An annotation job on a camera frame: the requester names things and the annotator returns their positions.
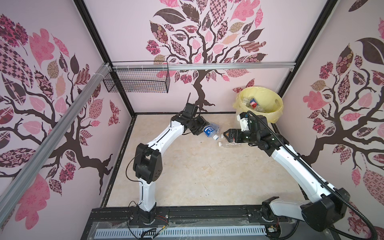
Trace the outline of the Fiji bottle red flower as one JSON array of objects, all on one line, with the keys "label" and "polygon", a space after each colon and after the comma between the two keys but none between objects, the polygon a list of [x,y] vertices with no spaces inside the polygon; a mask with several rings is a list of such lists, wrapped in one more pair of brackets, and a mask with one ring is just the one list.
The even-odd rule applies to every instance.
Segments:
[{"label": "Fiji bottle red flower", "polygon": [[259,109],[259,107],[260,107],[260,105],[258,104],[258,102],[254,98],[251,98],[249,101],[249,108],[257,111]]}]

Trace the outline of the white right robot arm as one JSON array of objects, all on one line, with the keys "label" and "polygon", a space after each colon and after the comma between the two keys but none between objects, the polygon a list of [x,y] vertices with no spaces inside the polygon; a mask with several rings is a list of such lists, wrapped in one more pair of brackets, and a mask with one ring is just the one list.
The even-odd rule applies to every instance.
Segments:
[{"label": "white right robot arm", "polygon": [[282,216],[306,222],[313,230],[321,232],[345,217],[349,193],[336,189],[318,175],[281,134],[269,127],[266,117],[243,112],[236,119],[240,128],[225,131],[227,141],[264,151],[291,175],[308,198],[304,202],[292,202],[274,196],[263,201],[265,221],[272,222]]}]

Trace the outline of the blue white label bottle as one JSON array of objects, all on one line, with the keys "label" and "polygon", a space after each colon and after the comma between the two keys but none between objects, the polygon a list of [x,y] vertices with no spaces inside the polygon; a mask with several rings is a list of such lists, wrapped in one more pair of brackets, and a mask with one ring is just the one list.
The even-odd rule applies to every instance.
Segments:
[{"label": "blue white label bottle", "polygon": [[217,124],[211,123],[205,126],[204,133],[208,138],[212,138],[215,141],[219,139],[220,127]]}]

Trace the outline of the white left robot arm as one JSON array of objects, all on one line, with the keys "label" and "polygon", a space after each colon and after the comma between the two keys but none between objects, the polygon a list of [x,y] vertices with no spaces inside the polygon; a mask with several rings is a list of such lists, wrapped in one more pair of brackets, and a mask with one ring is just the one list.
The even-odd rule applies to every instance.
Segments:
[{"label": "white left robot arm", "polygon": [[133,170],[140,185],[139,210],[141,220],[151,224],[156,216],[156,181],[163,171],[162,155],[169,146],[187,130],[193,135],[200,135],[209,125],[202,116],[186,118],[173,116],[167,128],[147,144],[136,148]]}]

